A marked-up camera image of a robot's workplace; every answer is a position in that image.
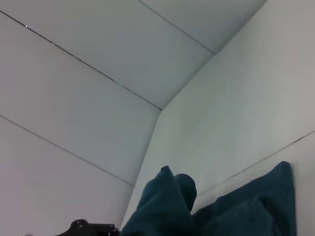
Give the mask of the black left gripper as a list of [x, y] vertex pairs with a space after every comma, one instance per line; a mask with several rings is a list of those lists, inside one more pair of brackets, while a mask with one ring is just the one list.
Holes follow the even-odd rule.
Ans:
[[120, 236], [114, 224], [92, 224], [84, 219], [75, 220], [70, 228], [58, 236]]

